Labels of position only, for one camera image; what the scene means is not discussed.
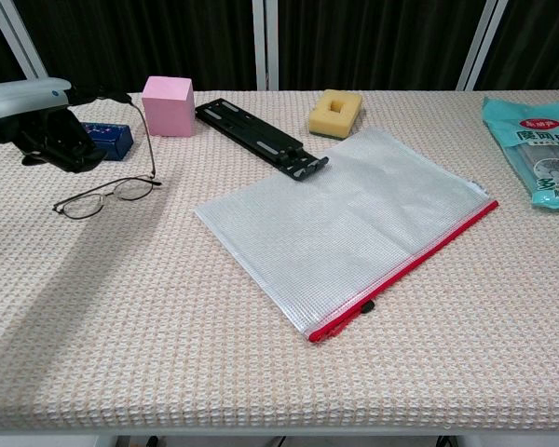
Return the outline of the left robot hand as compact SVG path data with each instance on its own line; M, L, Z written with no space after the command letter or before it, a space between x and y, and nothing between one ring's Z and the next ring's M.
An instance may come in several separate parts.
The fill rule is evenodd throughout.
M72 173L95 169L106 152L70 108L97 100L132 103L125 92L75 87L57 77L0 83L0 144L15 144L25 166L49 163Z

